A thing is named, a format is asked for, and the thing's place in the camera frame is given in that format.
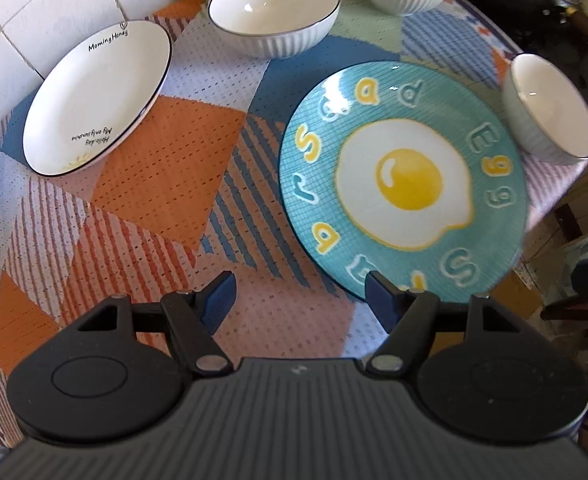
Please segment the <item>white Morning Honey plate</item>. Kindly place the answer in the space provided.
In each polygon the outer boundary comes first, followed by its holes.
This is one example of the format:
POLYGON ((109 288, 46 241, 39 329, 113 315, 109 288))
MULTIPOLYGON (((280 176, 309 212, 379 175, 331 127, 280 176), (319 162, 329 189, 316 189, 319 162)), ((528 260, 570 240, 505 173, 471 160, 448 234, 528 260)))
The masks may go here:
POLYGON ((172 41, 152 21, 124 21, 86 38, 51 70, 24 122, 27 166, 62 177, 117 148, 159 96, 172 41))

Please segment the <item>patchwork checkered tablecloth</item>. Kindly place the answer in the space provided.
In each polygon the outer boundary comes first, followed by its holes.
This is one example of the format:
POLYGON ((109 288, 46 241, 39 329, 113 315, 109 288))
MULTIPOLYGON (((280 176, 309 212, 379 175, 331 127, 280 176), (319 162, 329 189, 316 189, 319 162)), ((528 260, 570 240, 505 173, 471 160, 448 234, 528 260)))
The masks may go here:
POLYGON ((217 339, 232 358, 369 352, 382 327, 309 259, 285 218, 283 129, 319 81, 365 61, 424 64, 499 107, 518 50, 465 0, 406 18, 343 0, 319 44, 270 62, 225 47, 205 0, 173 3, 152 21, 172 42, 163 90, 100 162, 42 178, 22 154, 29 103, 0 122, 0 446, 20 439, 9 373, 113 292, 155 301, 230 270, 239 296, 217 339))

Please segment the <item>teal fried egg plate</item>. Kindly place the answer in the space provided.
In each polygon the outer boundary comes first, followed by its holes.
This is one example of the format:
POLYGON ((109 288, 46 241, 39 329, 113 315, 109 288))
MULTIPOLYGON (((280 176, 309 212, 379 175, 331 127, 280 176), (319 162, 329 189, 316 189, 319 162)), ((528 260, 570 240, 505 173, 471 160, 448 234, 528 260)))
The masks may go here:
POLYGON ((488 292, 522 249, 522 157, 494 111, 460 82, 402 62, 325 78, 284 131, 279 185, 313 261, 362 297, 379 272, 445 300, 488 292))

